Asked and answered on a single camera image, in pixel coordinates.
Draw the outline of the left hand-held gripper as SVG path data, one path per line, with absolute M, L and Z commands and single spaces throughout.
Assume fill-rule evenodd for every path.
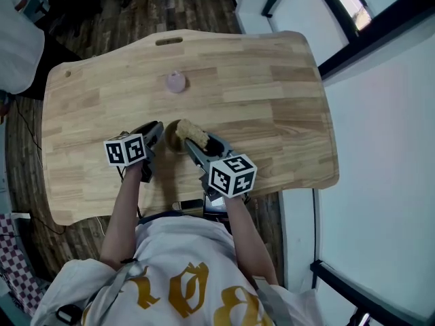
M 121 180 L 128 166 L 141 165 L 141 182 L 150 182 L 154 174 L 153 147 L 164 132 L 162 122 L 151 121 L 132 131 L 104 141 L 105 154 L 110 166 L 115 166 Z

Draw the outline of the black phone with lit screen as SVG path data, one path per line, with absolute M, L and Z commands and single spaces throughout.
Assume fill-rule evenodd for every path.
M 201 217 L 210 221 L 229 222 L 223 198 L 211 201 L 205 196 L 203 199 L 182 201 L 179 203 L 179 211 L 184 215 Z

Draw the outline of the black window frame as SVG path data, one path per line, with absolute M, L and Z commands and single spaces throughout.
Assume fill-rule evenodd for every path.
M 329 79 L 435 15 L 435 0 L 395 0 L 376 13 L 367 0 L 323 0 L 348 44 L 319 66 Z

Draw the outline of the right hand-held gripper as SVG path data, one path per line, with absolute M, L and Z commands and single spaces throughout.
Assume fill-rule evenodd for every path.
M 234 198 L 249 193 L 254 188 L 257 166 L 246 154 L 228 157 L 234 150 L 230 143 L 213 133 L 208 137 L 207 155 L 219 157 L 211 162 L 193 140 L 184 141 L 185 150 L 194 164 L 203 166 L 205 174 L 200 180 L 207 197 L 217 200 L 223 196 Z

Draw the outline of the brown wooden bowl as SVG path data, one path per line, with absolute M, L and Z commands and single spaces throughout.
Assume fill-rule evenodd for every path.
M 178 155 L 184 155 L 187 154 L 184 142 L 176 134 L 178 123 L 179 120 L 175 120 L 166 126 L 164 130 L 164 141 L 170 151 Z

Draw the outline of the person's right forearm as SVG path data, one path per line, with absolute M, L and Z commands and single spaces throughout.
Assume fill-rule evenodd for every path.
M 262 277 L 270 285 L 278 285 L 273 261 L 263 243 L 241 197 L 224 197 L 234 241 L 237 264 L 246 279 Z

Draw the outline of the person's left forearm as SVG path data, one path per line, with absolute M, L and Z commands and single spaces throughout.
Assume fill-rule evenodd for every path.
M 119 270 L 123 266 L 122 262 L 135 254 L 141 168 L 138 162 L 126 169 L 101 247 L 99 261 L 114 270 Z

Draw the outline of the person's white printed shirt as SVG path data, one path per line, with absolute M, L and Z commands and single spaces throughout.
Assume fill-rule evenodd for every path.
M 81 326 L 323 326 L 314 291 L 255 289 L 239 270 L 232 236 L 220 224 L 164 217 L 136 229 L 133 261 L 114 270 L 94 259 L 66 263 L 31 326 L 57 324 L 74 304 Z

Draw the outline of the black clip-on device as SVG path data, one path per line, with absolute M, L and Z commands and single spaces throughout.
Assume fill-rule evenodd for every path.
M 61 306 L 55 313 L 56 319 L 67 326 L 80 325 L 82 315 L 82 309 L 74 304 Z

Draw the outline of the beige sponge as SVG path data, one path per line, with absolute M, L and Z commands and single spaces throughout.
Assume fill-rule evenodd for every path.
M 182 119 L 177 123 L 175 134 L 181 141 L 190 139 L 203 151 L 207 150 L 209 135 L 200 126 L 193 124 L 190 120 Z

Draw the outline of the red white checkered cloth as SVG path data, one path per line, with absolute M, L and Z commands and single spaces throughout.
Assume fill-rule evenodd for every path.
M 33 317 L 43 297 L 17 243 L 9 214 L 0 214 L 0 277 L 5 279 L 21 309 Z

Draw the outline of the person's blue jeans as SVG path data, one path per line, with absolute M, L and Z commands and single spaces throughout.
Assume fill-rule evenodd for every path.
M 143 224 L 152 222 L 156 219 L 160 219 L 160 218 L 164 218 L 164 217 L 178 217 L 178 216 L 182 216 L 182 215 L 183 215 L 183 213 L 180 213 L 179 211 L 165 211 L 165 212 L 158 213 L 155 215 L 142 217 L 142 218 L 140 218 L 140 220 L 138 220 L 138 224 L 143 225 Z

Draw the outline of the black partition frame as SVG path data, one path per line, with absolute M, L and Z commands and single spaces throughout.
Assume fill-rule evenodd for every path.
M 421 319 L 411 313 L 393 307 L 391 304 L 375 297 L 358 284 L 351 282 L 337 270 L 320 259 L 310 264 L 313 281 L 320 279 L 339 295 L 356 307 L 356 311 L 349 319 L 349 325 L 356 326 L 356 321 L 361 326 L 368 326 L 369 319 L 383 326 L 435 326 L 435 311 L 430 317 Z

